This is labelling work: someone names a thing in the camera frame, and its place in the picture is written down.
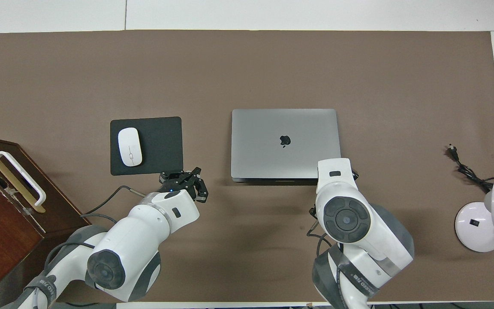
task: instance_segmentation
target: brown tabletop mat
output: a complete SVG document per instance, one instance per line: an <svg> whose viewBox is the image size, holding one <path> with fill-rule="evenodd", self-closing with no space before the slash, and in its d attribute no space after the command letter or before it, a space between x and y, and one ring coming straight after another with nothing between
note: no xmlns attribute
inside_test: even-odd
<svg viewBox="0 0 494 309"><path fill-rule="evenodd" d="M112 119L182 118L184 166L202 167L210 195L200 219L161 245L143 301L321 301L317 239L305 236L315 187L232 182L234 108L337 110L359 189L415 241L414 262L374 301L494 300L494 251L469 251L453 227L484 194L444 155L452 142L494 176L489 33L0 34L0 139L20 143L82 211L121 184L158 185L158 175L110 175ZM137 201L122 192L101 213L121 218ZM77 284L62 299L113 300Z"/></svg>

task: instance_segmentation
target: white mouse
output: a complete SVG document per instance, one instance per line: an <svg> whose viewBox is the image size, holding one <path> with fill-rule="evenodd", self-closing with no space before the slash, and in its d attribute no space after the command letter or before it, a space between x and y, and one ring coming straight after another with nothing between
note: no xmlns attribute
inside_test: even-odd
<svg viewBox="0 0 494 309"><path fill-rule="evenodd" d="M137 129L126 127L119 131L117 144L123 164L133 167L142 163L141 141Z"/></svg>

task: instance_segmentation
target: laptop lid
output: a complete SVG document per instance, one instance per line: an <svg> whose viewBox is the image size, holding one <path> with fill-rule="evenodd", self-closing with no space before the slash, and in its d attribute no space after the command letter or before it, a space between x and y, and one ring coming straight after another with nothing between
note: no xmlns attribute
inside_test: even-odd
<svg viewBox="0 0 494 309"><path fill-rule="evenodd" d="M234 109L235 182L317 179L320 160L340 158L334 109Z"/></svg>

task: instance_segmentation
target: wooden box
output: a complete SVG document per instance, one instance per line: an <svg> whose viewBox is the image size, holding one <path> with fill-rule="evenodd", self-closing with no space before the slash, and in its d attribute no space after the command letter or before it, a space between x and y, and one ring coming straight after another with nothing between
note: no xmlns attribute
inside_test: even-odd
<svg viewBox="0 0 494 309"><path fill-rule="evenodd" d="M77 228L88 225L79 211L16 143L0 140L4 151L45 192L38 191L19 172L7 154L0 157L0 307L14 301L23 287L43 270L49 251Z"/></svg>

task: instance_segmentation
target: black mouse pad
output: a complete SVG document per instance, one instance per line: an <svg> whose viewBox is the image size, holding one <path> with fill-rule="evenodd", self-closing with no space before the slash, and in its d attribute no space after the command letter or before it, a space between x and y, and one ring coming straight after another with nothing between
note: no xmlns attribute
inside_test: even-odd
<svg viewBox="0 0 494 309"><path fill-rule="evenodd" d="M119 153L117 135L126 127L139 132L142 162L126 166ZM110 122L110 172L112 175L176 172L183 168L180 117L116 119Z"/></svg>

